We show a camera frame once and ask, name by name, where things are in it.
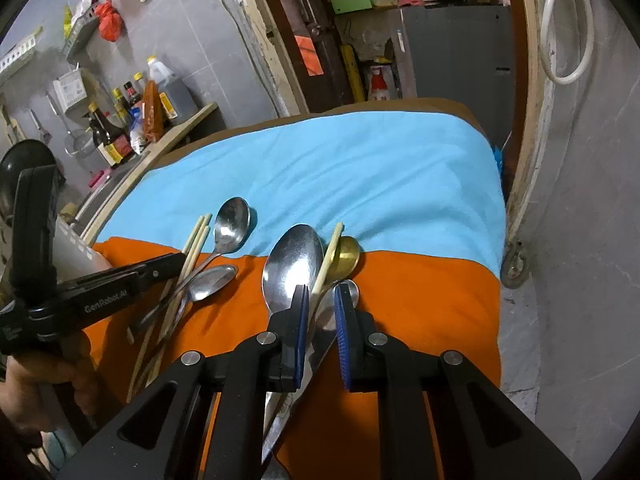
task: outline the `spoon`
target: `spoon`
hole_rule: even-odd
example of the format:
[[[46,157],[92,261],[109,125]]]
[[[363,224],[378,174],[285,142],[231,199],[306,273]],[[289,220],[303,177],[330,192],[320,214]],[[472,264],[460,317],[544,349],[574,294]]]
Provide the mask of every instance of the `spoon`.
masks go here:
[[[327,271],[325,283],[333,285],[334,282],[348,278],[355,270],[359,260],[360,245],[358,241],[351,236],[341,236],[335,249],[334,259]]]
[[[142,381],[146,378],[151,366],[156,360],[156,356],[162,351],[174,334],[176,327],[180,324],[184,311],[189,303],[195,301],[206,300],[209,296],[212,296],[227,283],[229,283],[238,273],[238,268],[235,265],[220,265],[211,269],[205,270],[199,276],[193,279],[193,281],[187,286],[186,293],[180,302],[180,307],[175,315],[174,322],[171,324],[165,334],[162,335],[158,344],[153,348],[149,357],[145,360],[144,364],[140,367],[141,372],[136,378],[135,391],[142,385]]]
[[[127,329],[127,339],[130,343],[135,342],[135,338],[153,323],[160,314],[168,307],[170,301],[187,286],[203,269],[205,269],[214,259],[222,254],[235,253],[244,243],[249,234],[249,224],[251,213],[249,205],[244,199],[236,196],[223,203],[216,216],[214,227],[213,252],[209,257],[197,266],[188,276],[178,283],[172,294],[167,295],[160,303],[149,310],[142,318],[129,325]]]
[[[275,251],[276,247],[273,248],[274,250],[271,252],[271,254],[276,253]],[[350,236],[341,236],[338,239],[338,243],[334,251],[334,256],[333,256],[331,265],[327,270],[325,282],[329,282],[332,285],[334,285],[335,282],[338,282],[348,277],[348,275],[353,272],[353,269],[355,269],[359,259],[360,259],[360,246],[358,245],[358,241],[355,238]],[[330,285],[324,291],[326,292],[326,290],[328,290],[329,288],[332,288],[332,286]],[[265,301],[267,301],[267,304],[269,304],[268,295],[265,292],[264,284],[262,285],[262,291],[264,293]],[[326,297],[326,295],[322,296],[322,289],[319,293],[319,296],[320,297],[318,298],[318,304],[315,307],[314,312],[310,313],[312,321],[313,319],[318,318],[318,315],[320,313],[322,298]],[[306,333],[307,342],[314,340],[315,332],[316,332],[316,324],[314,322],[310,322],[309,327],[307,329],[307,333]],[[326,347],[326,350],[328,350],[329,346],[331,346],[332,341],[333,341],[333,336],[330,339],[329,345]],[[305,364],[304,364],[306,375],[303,376],[303,384],[305,384],[306,382],[306,379],[304,377],[308,377],[310,379],[311,375],[316,370],[313,367],[310,368],[310,365],[309,365],[309,354],[310,354],[309,347],[310,347],[310,344],[307,343],[307,348],[305,351]],[[289,400],[289,397],[290,397],[290,394],[286,396],[286,398],[284,399],[284,402],[287,402]],[[282,400],[282,394],[276,394],[273,392],[267,393],[265,409],[264,409],[264,433],[265,434],[267,434],[268,430],[270,430],[270,427],[273,425],[273,417],[275,416],[276,411],[278,410],[278,406],[280,405],[281,400]]]
[[[311,377],[320,367],[322,360],[327,355],[329,348],[335,341],[335,316],[334,316],[334,290],[340,283],[349,285],[351,302],[358,306],[360,291],[351,280],[332,283],[324,292],[316,310],[316,330],[311,338],[311,343],[305,352],[305,369],[302,375],[300,388],[292,394],[287,394],[280,405],[280,409],[273,418],[273,422],[262,441],[262,463],[271,455],[280,435],[291,417],[293,409],[300,402],[302,394],[311,381]]]
[[[296,285],[313,287],[322,255],[322,242],[312,227],[294,225],[282,235],[262,272],[262,294],[269,317],[291,306]]]

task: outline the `stainless steel spoon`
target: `stainless steel spoon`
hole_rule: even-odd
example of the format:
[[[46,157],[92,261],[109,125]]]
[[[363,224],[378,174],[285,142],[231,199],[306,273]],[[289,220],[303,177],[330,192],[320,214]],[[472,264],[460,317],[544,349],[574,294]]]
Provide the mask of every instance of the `stainless steel spoon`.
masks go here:
[[[51,142],[51,134],[42,127],[42,124],[40,124],[40,121],[36,117],[35,112],[31,110],[31,108],[29,108],[29,115],[31,116],[33,125],[36,127],[38,133],[40,134],[40,140],[48,146]]]
[[[143,317],[129,325],[127,329],[127,339],[129,342],[133,344],[136,337],[144,332],[146,328],[164,312],[170,301],[214,259],[222,254],[235,253],[242,246],[249,234],[250,223],[251,213],[247,202],[239,196],[227,200],[216,216],[214,227],[215,246],[213,252],[206,260],[197,266],[191,274],[176,285],[172,294],[167,295],[164,300],[149,310]]]
[[[305,392],[311,381],[311,377],[318,370],[322,360],[324,360],[329,348],[335,341],[335,316],[334,316],[334,289],[339,283],[347,283],[351,293],[353,306],[358,306],[360,301],[360,291],[358,286],[351,280],[334,282],[328,287],[324,296],[320,299],[316,310],[316,329],[311,339],[311,344],[307,345],[305,353],[305,369],[302,376],[300,388],[292,394],[286,394],[280,404],[280,408],[273,418],[269,430],[262,441],[262,462],[271,455],[282,431],[291,417],[293,409],[300,402],[300,397]]]
[[[171,324],[165,334],[162,335],[158,344],[153,348],[149,357],[145,360],[144,364],[140,367],[140,373],[138,374],[135,384],[136,389],[142,385],[142,381],[145,380],[149,374],[156,356],[162,351],[174,334],[176,327],[180,324],[184,311],[189,303],[195,301],[206,300],[209,296],[212,296],[227,283],[229,283],[238,273],[238,268],[235,265],[220,265],[211,269],[205,270],[199,276],[193,279],[193,281],[187,286],[186,293],[180,302],[180,307],[175,315],[174,322]]]
[[[296,285],[314,285],[324,251],[316,231],[305,224],[294,225],[271,250],[262,272],[262,294],[269,317],[291,306]]]

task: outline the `red plastic bag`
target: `red plastic bag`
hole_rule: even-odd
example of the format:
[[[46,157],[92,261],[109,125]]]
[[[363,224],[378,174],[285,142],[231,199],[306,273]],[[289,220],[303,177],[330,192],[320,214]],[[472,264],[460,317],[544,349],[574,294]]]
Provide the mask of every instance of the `red plastic bag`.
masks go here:
[[[122,17],[118,11],[111,5],[111,0],[95,7],[96,16],[100,18],[100,35],[107,41],[116,41],[120,37],[122,31]]]

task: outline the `plastic jug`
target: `plastic jug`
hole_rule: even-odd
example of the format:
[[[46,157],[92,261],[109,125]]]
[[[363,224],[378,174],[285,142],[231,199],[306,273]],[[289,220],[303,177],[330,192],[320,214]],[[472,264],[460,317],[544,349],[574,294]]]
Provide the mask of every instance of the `plastic jug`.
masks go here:
[[[149,77],[158,86],[162,108],[171,124],[176,126],[191,118],[198,107],[187,85],[156,56],[150,56],[146,62],[149,65]]]

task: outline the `orange towel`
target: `orange towel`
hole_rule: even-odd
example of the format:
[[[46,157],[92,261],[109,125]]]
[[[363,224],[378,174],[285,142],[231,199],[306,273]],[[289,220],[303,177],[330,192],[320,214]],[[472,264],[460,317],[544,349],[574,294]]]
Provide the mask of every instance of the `orange towel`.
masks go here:
[[[114,266],[174,251],[124,238],[110,238],[95,248]],[[187,350],[204,355],[230,351],[267,327],[260,286],[264,261],[252,256],[215,261],[235,264],[238,275],[212,301],[192,310],[168,346],[164,366]],[[373,314],[381,331],[421,352],[457,349],[499,385],[500,285],[489,270],[467,260],[377,251],[362,255],[353,280],[360,288],[358,307]],[[122,371],[132,370],[139,348],[126,342],[124,329],[153,299],[86,330],[98,370],[120,399],[130,378]],[[376,394],[344,390],[335,345],[290,420],[278,458],[294,480],[379,478]]]

